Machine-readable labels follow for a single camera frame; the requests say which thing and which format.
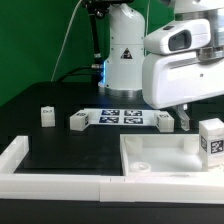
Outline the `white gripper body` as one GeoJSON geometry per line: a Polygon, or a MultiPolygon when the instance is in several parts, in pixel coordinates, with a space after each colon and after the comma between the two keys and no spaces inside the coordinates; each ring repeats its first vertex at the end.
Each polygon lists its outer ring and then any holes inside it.
{"type": "Polygon", "coordinates": [[[224,59],[200,62],[196,52],[149,54],[142,69],[144,101],[154,109],[224,94],[224,59]]]}

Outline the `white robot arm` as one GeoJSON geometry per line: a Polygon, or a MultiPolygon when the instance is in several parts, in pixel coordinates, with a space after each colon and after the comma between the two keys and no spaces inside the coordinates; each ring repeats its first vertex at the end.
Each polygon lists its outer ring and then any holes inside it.
{"type": "Polygon", "coordinates": [[[160,0],[174,20],[146,35],[127,4],[109,8],[110,53],[99,90],[136,97],[154,109],[173,107],[189,128],[184,105],[224,94],[224,0],[160,0]]]}

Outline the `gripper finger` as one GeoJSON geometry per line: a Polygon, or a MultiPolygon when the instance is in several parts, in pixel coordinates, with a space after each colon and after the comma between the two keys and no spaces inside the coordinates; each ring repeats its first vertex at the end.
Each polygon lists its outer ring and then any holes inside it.
{"type": "Polygon", "coordinates": [[[181,128],[184,131],[190,130],[190,118],[188,117],[186,110],[188,106],[186,104],[176,105],[173,107],[177,116],[180,118],[181,128]]]}

